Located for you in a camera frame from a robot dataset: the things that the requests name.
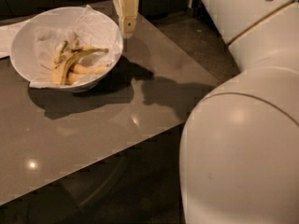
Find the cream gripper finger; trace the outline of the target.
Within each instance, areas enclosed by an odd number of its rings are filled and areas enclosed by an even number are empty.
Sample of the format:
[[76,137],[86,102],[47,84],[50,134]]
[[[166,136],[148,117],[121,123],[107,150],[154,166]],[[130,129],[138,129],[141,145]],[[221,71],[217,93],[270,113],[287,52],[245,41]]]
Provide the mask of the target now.
[[121,36],[131,38],[135,32],[139,0],[113,0],[119,17]]

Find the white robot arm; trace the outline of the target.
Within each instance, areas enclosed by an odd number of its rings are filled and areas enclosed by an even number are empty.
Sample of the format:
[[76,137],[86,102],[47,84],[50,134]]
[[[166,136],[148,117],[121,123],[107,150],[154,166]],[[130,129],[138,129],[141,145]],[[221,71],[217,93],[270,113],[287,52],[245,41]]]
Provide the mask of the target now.
[[299,224],[299,1],[201,2],[240,73],[185,123],[185,223]]

